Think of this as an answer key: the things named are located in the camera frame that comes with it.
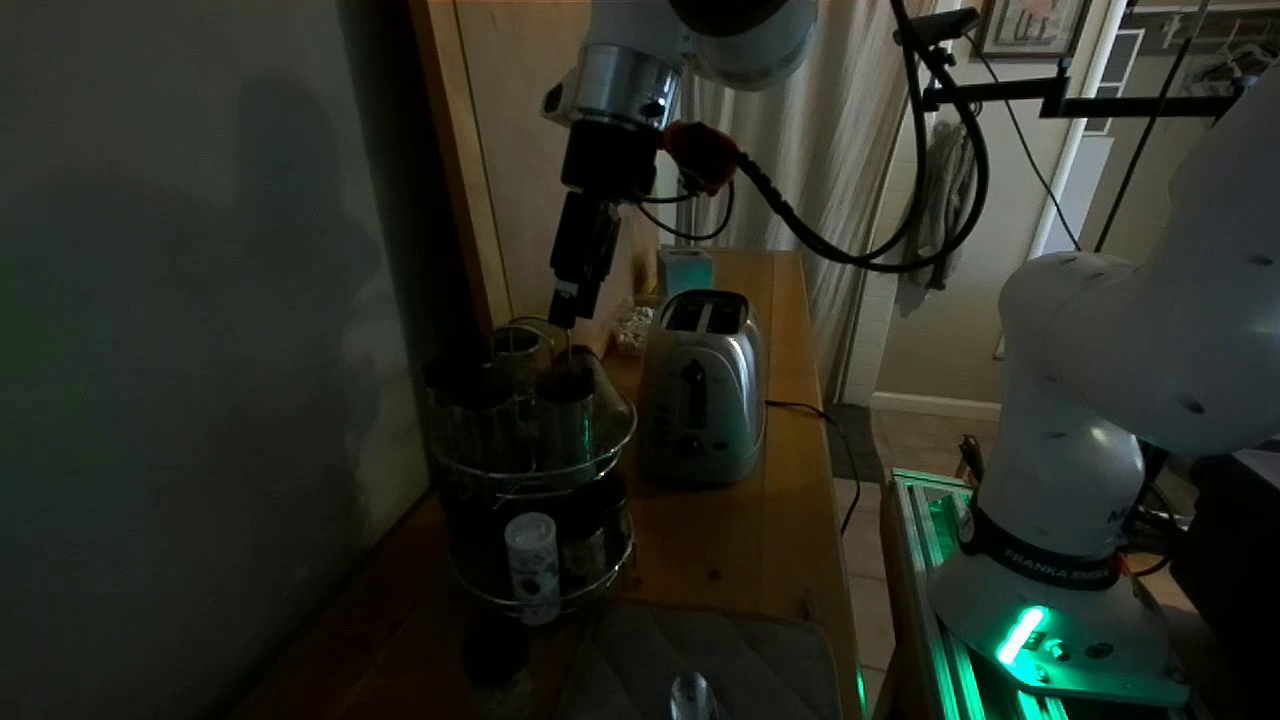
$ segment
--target floor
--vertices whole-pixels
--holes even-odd
[[[962,416],[924,416],[924,413],[872,413],[876,451],[885,473],[918,469],[954,474],[961,439],[971,437],[982,451],[990,451],[997,421],[962,421]],[[890,660],[890,613],[878,557],[878,481],[854,474],[836,481],[836,525],[849,503],[854,513],[843,527],[843,569],[854,624],[854,650],[864,675],[864,717],[872,717],[889,660]],[[1142,579],[1158,604],[1192,608],[1167,571]]]

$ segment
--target green light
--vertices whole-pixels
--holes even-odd
[[[868,711],[868,679],[864,679],[864,671],[853,671],[853,695],[854,695],[854,708]]]
[[[997,660],[999,660],[999,662],[1010,662],[1014,650],[1029,649],[1029,641],[1035,635],[1035,629],[1045,624],[1045,615],[1048,615],[1045,604],[1022,608],[1022,613],[1014,615],[1014,624],[1007,629]]]

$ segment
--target wall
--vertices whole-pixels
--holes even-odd
[[[0,8],[0,717],[216,717],[423,491],[388,256],[415,357],[459,272],[397,26]]]
[[[1171,67],[1171,55],[1141,55],[1130,63],[1130,75],[1122,82],[1122,97],[1154,97],[1162,75]],[[1106,256],[1122,256],[1122,260],[1142,260],[1167,219],[1167,183],[1176,176],[1176,166],[1188,161],[1188,153],[1202,141],[1202,133],[1210,128],[1210,121],[1196,121],[1196,115],[1167,115],[1150,128],[1150,141],[1130,170],[1130,183],[1122,192],[1122,205],[1117,211],[1117,223],[1106,230]],[[1121,176],[1136,153],[1136,141],[1142,133],[1142,121],[1117,121],[1111,124],[1111,154],[1106,166],[1098,176],[1098,187],[1093,194],[1086,219],[1083,219],[1083,242],[1094,246],[1103,215],[1121,192]]]
[[[1106,23],[1106,5],[1093,5],[1083,23],[1083,38],[1071,63],[1071,78],[1080,92],[1093,45]],[[1020,75],[1051,75],[1051,63],[997,63],[999,78]],[[961,82],[986,82],[990,75],[954,46],[954,78]],[[1071,153],[1071,124],[1068,121],[1038,121],[1038,104],[1010,104],[1035,162],[1051,176],[1061,161]],[[997,404],[999,401],[999,286],[1007,272],[1014,272],[1035,241],[1045,215],[1045,187],[1035,183],[1010,121],[1005,104],[986,104],[981,111],[981,128],[990,153],[990,192],[982,219],[975,223],[971,241],[951,260],[951,274],[945,291],[899,286],[899,306],[889,326],[885,361],[878,361],[878,395],[927,395],[938,404]]]

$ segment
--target jar lid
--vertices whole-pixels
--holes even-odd
[[[518,513],[507,521],[503,540],[523,550],[554,549],[554,521],[547,513]]]

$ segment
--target wooden table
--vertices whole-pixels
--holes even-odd
[[[839,662],[854,717],[853,604],[833,506],[833,464],[798,256],[715,252],[721,286],[750,298],[764,340],[768,427],[750,481],[671,491],[628,473],[635,557],[614,604],[681,604],[813,621]],[[633,365],[612,365],[619,390]],[[465,717],[459,641],[473,604],[450,585],[438,503],[419,503],[301,631],[232,717]],[[551,717],[584,621],[535,631],[535,717]]]

